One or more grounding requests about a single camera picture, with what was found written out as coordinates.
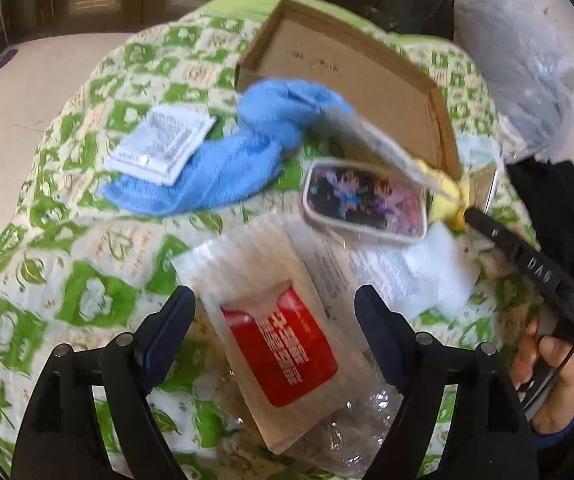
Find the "person's right hand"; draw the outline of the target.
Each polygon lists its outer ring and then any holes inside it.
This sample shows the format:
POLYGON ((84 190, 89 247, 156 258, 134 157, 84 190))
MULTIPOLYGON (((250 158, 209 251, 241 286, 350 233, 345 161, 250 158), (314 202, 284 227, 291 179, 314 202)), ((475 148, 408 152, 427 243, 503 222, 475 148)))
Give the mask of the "person's right hand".
POLYGON ((540 436, 552 436, 574 421, 574 345, 552 335, 540 336, 536 315, 519 340, 510 368, 515 389, 530 382, 539 361, 545 362, 553 375, 545 379, 543 401, 531 417, 531 426, 540 436))

